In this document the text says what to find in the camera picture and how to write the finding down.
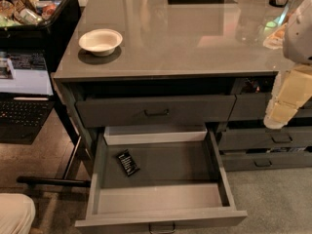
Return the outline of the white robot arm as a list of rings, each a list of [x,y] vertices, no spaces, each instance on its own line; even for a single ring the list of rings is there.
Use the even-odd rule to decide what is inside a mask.
[[[282,129],[305,102],[312,98],[312,0],[303,0],[290,16],[283,39],[283,54],[294,62],[275,78],[264,125]]]

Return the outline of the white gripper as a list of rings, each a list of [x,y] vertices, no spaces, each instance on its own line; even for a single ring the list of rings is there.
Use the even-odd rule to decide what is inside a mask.
[[[272,130],[282,129],[301,107],[312,97],[312,66],[298,64],[288,71],[277,95],[277,101],[270,100],[263,123]]]

